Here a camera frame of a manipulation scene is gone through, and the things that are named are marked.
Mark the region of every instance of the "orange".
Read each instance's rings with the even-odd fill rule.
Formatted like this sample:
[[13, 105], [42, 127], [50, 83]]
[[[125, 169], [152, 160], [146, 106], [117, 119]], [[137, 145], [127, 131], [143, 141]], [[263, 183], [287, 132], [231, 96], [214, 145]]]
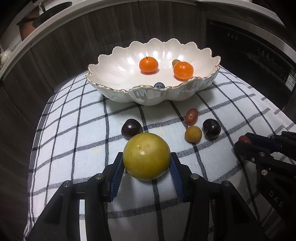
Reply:
[[140, 70], [143, 73], [153, 73], [158, 69], [158, 62], [153, 57], [145, 57], [139, 63]]
[[193, 66], [188, 62], [178, 62], [174, 66], [174, 74], [180, 80], [188, 80], [193, 77]]

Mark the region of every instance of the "checkered cloth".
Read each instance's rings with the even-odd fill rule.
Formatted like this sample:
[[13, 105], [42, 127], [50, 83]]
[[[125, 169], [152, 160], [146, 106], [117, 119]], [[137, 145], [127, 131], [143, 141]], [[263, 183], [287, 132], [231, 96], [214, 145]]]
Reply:
[[[222, 131], [214, 141], [202, 137], [197, 144], [184, 140], [186, 112], [197, 108], [196, 126], [213, 118]], [[268, 99], [241, 79], [221, 68], [211, 86], [191, 98], [165, 101], [156, 106], [113, 102], [95, 90], [81, 74], [50, 98], [40, 119], [31, 154], [28, 192], [29, 213], [24, 239], [61, 183], [87, 181], [113, 163], [127, 140], [121, 135], [124, 122], [134, 118], [145, 132], [161, 136], [180, 162], [206, 180], [230, 180], [272, 237], [281, 226], [279, 215], [256, 190], [253, 163], [238, 160], [234, 143], [246, 132], [263, 136], [296, 131]], [[295, 165], [282, 154], [274, 156]], [[181, 240], [189, 204], [176, 196], [170, 172], [143, 182], [125, 173], [117, 197], [106, 205], [113, 240]], [[81, 240], [86, 240], [84, 203], [80, 206]], [[209, 221], [209, 240], [213, 220]]]

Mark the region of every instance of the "dark wood panel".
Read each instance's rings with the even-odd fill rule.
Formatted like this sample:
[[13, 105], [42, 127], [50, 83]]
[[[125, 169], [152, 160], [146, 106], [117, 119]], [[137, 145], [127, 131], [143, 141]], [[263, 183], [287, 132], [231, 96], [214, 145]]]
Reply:
[[53, 94], [32, 51], [0, 83], [0, 215], [22, 240], [28, 215], [28, 169], [43, 109]]
[[206, 35], [207, 35], [207, 14], [202, 6], [202, 3], [197, 3], [197, 46], [199, 49], [206, 47]]
[[100, 54], [115, 46], [143, 41], [136, 2], [98, 9], [53, 31], [32, 47], [33, 54], [52, 88], [97, 64]]
[[35, 129], [0, 87], [0, 214], [15, 237], [27, 222], [27, 179]]
[[3, 89], [33, 128], [53, 90], [46, 82], [31, 51], [28, 51], [8, 73]]
[[197, 43], [197, 6], [169, 1], [140, 1], [145, 41], [158, 38]]

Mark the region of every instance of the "fruit bowl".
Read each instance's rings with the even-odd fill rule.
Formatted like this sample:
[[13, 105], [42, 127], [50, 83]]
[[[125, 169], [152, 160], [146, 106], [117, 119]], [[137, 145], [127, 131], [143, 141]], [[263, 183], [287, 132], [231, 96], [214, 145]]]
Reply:
[[[155, 73], [140, 71], [139, 62], [146, 56], [158, 61]], [[174, 59], [193, 66], [191, 79], [180, 81], [174, 76]], [[198, 90], [208, 87], [218, 74], [220, 60], [220, 56], [212, 57], [211, 49], [200, 50], [194, 42], [181, 44], [177, 39], [167, 42], [151, 39], [142, 44], [134, 41], [127, 48], [115, 47], [110, 55], [101, 54], [98, 64], [88, 66], [86, 79], [113, 101], [156, 105], [164, 100], [188, 99]], [[165, 88], [153, 87], [157, 82], [162, 82]]]

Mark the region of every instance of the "yellow fruit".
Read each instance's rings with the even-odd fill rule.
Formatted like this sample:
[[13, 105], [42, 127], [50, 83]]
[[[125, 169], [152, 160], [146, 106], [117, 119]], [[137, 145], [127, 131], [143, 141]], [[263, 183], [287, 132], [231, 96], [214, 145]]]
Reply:
[[174, 60], [172, 61], [172, 66], [174, 67], [175, 64], [178, 63], [178, 62], [180, 62], [180, 60], [178, 60], [178, 59], [174, 59]]
[[202, 138], [202, 130], [197, 126], [191, 126], [185, 131], [185, 140], [189, 142], [199, 142]]
[[143, 181], [160, 177], [170, 165], [170, 148], [160, 136], [140, 133], [132, 137], [123, 150], [127, 172]]

